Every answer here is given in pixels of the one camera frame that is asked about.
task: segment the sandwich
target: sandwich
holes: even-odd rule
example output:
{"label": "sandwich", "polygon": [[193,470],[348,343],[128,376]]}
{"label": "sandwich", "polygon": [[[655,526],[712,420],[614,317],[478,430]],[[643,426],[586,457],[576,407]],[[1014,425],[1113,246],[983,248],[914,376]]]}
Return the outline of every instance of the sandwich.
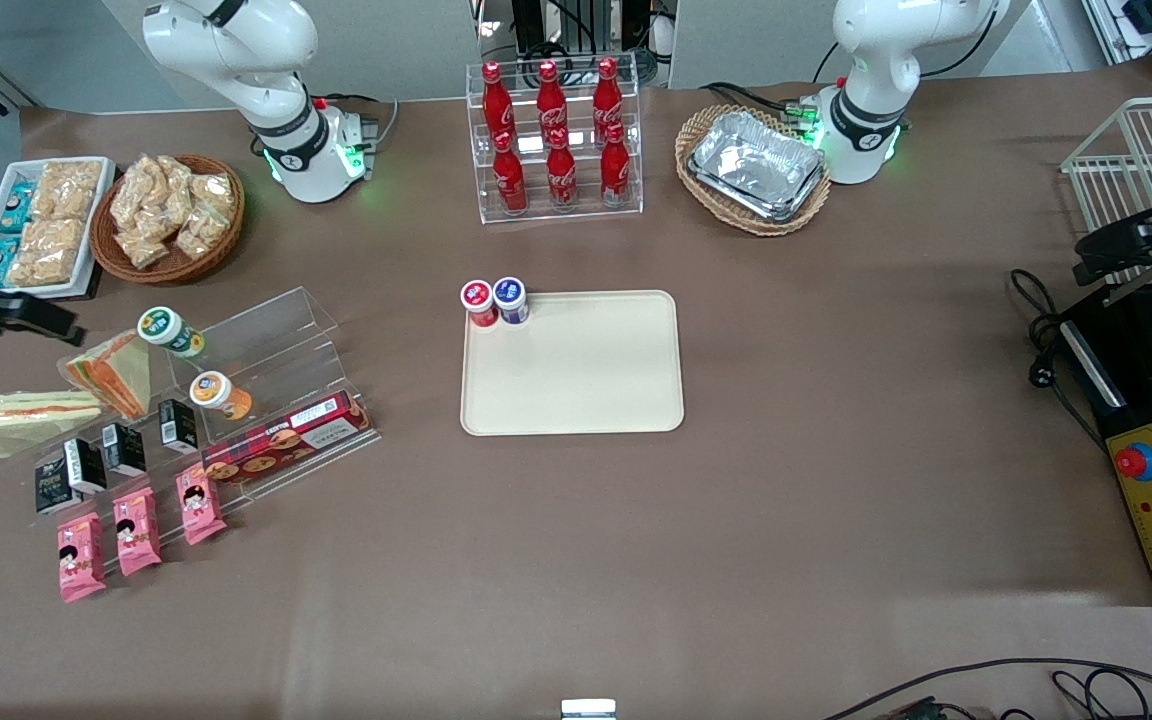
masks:
{"label": "sandwich", "polygon": [[90,392],[13,392],[0,395],[0,457],[29,450],[99,418]]}
{"label": "sandwich", "polygon": [[60,373],[74,387],[136,420],[150,411],[150,346],[136,333],[119,333],[65,363]]}

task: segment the white tray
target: white tray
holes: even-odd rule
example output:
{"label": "white tray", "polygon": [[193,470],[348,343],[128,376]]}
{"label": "white tray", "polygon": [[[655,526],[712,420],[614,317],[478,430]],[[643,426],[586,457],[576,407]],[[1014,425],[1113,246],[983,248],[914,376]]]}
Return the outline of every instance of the white tray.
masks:
{"label": "white tray", "polygon": [[526,302],[522,325],[467,319],[467,433],[662,433],[682,423],[679,317],[667,291],[553,291]]}
{"label": "white tray", "polygon": [[36,287],[5,287],[3,291],[26,291],[35,297],[74,297],[88,291],[91,283],[92,267],[96,258],[91,255],[91,225],[96,214],[96,206],[100,205],[101,197],[109,191],[114,184],[114,161],[99,156],[79,156],[79,158],[50,158],[48,160],[22,160],[8,165],[3,173],[3,182],[0,183],[0,220],[3,219],[3,209],[8,202],[12,187],[18,182],[38,182],[41,176],[41,167],[50,160],[86,161],[96,160],[100,164],[100,179],[96,181],[96,192],[92,195],[92,206],[88,209],[88,220],[83,223],[83,238],[78,245],[78,258],[74,260],[74,270],[69,272],[69,282],[59,285],[44,285]]}

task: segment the red emergency stop button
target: red emergency stop button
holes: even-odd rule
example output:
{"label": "red emergency stop button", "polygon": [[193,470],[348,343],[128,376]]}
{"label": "red emergency stop button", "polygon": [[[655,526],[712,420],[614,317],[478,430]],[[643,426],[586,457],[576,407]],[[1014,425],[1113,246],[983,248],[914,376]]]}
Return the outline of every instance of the red emergency stop button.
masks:
{"label": "red emergency stop button", "polygon": [[1144,442],[1132,442],[1114,454],[1114,467],[1126,477],[1147,483],[1152,480],[1152,448]]}

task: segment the wicker basket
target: wicker basket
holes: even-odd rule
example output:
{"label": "wicker basket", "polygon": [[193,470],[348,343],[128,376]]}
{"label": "wicker basket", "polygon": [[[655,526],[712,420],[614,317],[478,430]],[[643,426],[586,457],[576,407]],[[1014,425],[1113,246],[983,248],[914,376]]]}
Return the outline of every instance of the wicker basket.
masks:
{"label": "wicker basket", "polygon": [[808,223],[808,220],[812,219],[814,214],[820,211],[820,206],[829,197],[829,173],[826,170],[824,177],[817,184],[812,195],[808,196],[808,199],[803,202],[797,214],[788,223],[773,223],[768,222],[763,218],[759,218],[752,210],[745,209],[740,202],[735,202],[732,197],[714,190],[714,188],[708,187],[696,176],[692,176],[691,172],[687,169],[687,157],[691,154],[696,146],[700,145],[700,141],[704,141],[705,132],[708,132],[710,127],[714,124],[714,120],[722,115],[723,113],[733,113],[737,109],[748,111],[767,123],[767,127],[778,129],[781,132],[790,132],[790,127],[782,123],[781,120],[763,113],[761,109],[750,109],[741,108],[738,105],[714,105],[713,108],[706,108],[699,111],[687,120],[682,124],[681,131],[679,131],[679,137],[673,142],[673,159],[675,159],[675,168],[679,173],[679,179],[681,179],[682,184],[685,185],[687,191],[691,192],[696,197],[696,200],[700,202],[705,209],[713,213],[715,218],[722,220],[722,222],[730,225],[733,228],[740,228],[743,232],[756,234],[756,236],[763,237],[776,237],[783,236],[783,234],[790,234],[796,232],[796,229],[803,227]]}
{"label": "wicker basket", "polygon": [[229,251],[238,243],[238,234],[243,229],[244,200],[243,183],[238,181],[238,176],[234,174],[234,169],[230,169],[227,164],[204,158],[204,156],[175,156],[175,159],[180,160],[180,164],[184,165],[184,167],[194,170],[195,174],[200,174],[200,176],[219,176],[219,174],[225,174],[225,176],[229,177],[229,187],[233,188],[235,200],[234,218],[229,222],[229,229],[221,236],[220,242],[215,243],[206,255],[197,260],[189,258],[183,251],[177,250],[177,247],[173,242],[175,240],[173,234],[172,237],[168,237],[169,252],[162,259],[147,266],[147,268],[136,270],[136,266],[132,266],[132,262],[127,259],[122,247],[119,247],[114,240],[118,227],[114,225],[114,217],[109,214],[109,205],[114,202],[118,189],[123,187],[123,179],[118,179],[109,188],[109,191],[105,194],[105,197],[101,198],[100,205],[96,209],[96,218],[92,218],[92,255],[96,256],[97,263],[100,263],[101,268],[105,268],[106,273],[134,283],[187,283],[207,273],[215,265],[219,265],[220,260],[223,260],[225,256],[229,255]]}

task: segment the small jar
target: small jar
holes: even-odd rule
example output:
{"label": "small jar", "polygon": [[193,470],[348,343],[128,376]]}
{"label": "small jar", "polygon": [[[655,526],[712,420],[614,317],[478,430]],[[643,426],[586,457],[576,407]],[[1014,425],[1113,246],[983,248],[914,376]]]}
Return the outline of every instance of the small jar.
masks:
{"label": "small jar", "polygon": [[492,304],[492,286],[486,281],[470,281],[461,288],[461,305],[465,305],[470,323],[480,328],[495,324],[498,312]]}
{"label": "small jar", "polygon": [[150,344],[162,347],[182,361],[202,355],[205,344],[202,333],[189,327],[169,306],[151,306],[146,310],[141,316],[141,323],[136,324],[136,332]]}
{"label": "small jar", "polygon": [[229,378],[207,370],[189,382],[189,400],[205,410],[218,410],[228,420],[245,418],[252,410],[252,396],[242,388],[234,387]]}
{"label": "small jar", "polygon": [[493,290],[500,319],[510,325],[526,323],[526,287],[517,278],[500,278]]}

